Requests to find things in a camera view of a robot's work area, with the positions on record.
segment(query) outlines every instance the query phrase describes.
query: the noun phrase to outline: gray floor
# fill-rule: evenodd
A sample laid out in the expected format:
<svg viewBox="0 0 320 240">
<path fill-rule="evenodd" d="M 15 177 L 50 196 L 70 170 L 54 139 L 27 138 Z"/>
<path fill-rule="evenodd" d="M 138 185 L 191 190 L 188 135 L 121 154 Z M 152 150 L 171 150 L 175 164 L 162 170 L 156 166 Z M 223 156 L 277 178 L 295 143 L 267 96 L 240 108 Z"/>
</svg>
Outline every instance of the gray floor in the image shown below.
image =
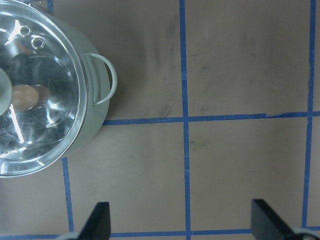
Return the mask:
<svg viewBox="0 0 320 240">
<path fill-rule="evenodd" d="M 99 201 L 110 202 L 118 240 L 183 240 L 190 231 L 192 240 L 253 240 L 245 234 L 252 198 L 267 200 L 292 227 L 320 231 L 319 31 L 307 134 L 310 1 L 186 0 L 187 91 L 183 2 L 53 1 L 55 16 L 114 63 L 118 90 L 106 125 L 64 168 L 59 160 L 0 179 L 0 240 L 79 231 Z M 318 24 L 319 4 L 316 13 Z M 140 124 L 124 124 L 132 119 Z"/>
</svg>

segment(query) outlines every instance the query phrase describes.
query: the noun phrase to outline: metal handle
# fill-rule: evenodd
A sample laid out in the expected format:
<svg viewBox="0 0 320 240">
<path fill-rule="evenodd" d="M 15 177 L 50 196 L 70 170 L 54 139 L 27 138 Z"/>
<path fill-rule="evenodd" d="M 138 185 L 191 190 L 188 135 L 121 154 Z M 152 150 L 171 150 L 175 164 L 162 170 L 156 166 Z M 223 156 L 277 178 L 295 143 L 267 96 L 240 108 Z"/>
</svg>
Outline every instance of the metal handle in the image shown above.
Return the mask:
<svg viewBox="0 0 320 240">
<path fill-rule="evenodd" d="M 110 89 L 110 92 L 108 93 L 108 95 L 103 98 L 103 99 L 100 99 L 98 101 L 96 101 L 97 99 L 97 96 L 93 96 L 93 99 L 94 99 L 94 103 L 92 104 L 93 106 L 96 106 L 96 105 L 99 105 L 99 104 L 102 104 L 102 103 L 105 103 L 106 101 L 108 101 L 110 98 L 112 98 L 112 96 L 115 94 L 116 92 L 116 89 L 117 89 L 117 85 L 118 85 L 118 78 L 117 78 L 117 73 L 116 73 L 116 70 L 115 70 L 115 67 L 114 65 L 104 56 L 101 56 L 99 54 L 96 54 L 96 53 L 85 53 L 84 54 L 86 57 L 91 57 L 91 58 L 95 58 L 95 59 L 99 59 L 99 60 L 102 60 L 107 66 L 108 68 L 110 69 L 110 72 L 111 72 L 111 77 L 112 77 L 112 86 L 111 86 L 111 89 Z"/>
</svg>

